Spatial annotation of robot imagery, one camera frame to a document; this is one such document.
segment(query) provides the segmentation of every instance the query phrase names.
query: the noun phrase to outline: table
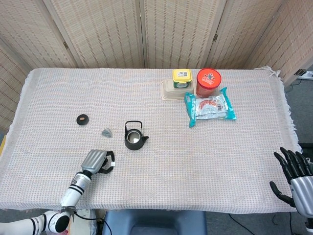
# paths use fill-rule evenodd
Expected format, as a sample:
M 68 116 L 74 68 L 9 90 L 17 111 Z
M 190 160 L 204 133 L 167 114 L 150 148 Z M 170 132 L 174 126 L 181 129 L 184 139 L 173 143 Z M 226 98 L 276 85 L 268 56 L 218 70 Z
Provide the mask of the table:
M 282 83 L 267 70 L 219 72 L 238 119 L 189 128 L 183 100 L 161 100 L 172 70 L 33 70 L 0 159 L 0 207 L 60 209 L 87 153 L 103 149 L 114 151 L 116 167 L 92 178 L 78 209 L 293 211 L 269 187 L 275 181 L 290 195 L 273 152 L 300 150 Z M 87 125 L 76 123 L 80 114 Z M 128 120 L 149 136 L 138 151 L 124 145 Z

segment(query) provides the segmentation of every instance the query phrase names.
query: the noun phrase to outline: plastic bag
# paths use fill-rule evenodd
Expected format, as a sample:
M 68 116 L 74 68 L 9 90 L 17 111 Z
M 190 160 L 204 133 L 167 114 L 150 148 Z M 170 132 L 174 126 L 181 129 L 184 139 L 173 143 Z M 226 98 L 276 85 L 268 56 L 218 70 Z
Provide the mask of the plastic bag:
M 227 87 L 224 87 L 220 90 L 221 94 L 208 98 L 186 93 L 184 100 L 190 118 L 189 127 L 193 127 L 198 119 L 237 119 L 226 90 Z

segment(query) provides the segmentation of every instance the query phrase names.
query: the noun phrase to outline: floor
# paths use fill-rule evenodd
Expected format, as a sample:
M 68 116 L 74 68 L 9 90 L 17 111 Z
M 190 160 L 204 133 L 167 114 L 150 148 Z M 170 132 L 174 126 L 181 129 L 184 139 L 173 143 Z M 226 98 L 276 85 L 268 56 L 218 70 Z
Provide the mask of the floor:
M 313 81 L 297 80 L 286 88 L 288 103 L 291 107 L 291 117 L 296 125 L 299 142 L 313 142 Z M 30 218 L 43 213 L 45 210 L 32 210 L 29 212 L 0 210 L 0 222 L 12 222 Z M 294 233 L 306 234 L 305 218 L 296 212 L 292 214 L 292 229 Z M 234 219 L 246 226 L 255 235 L 288 235 L 290 233 L 289 213 L 270 214 L 235 214 Z M 250 235 L 246 229 L 234 222 L 228 214 L 208 212 L 207 226 L 209 235 Z

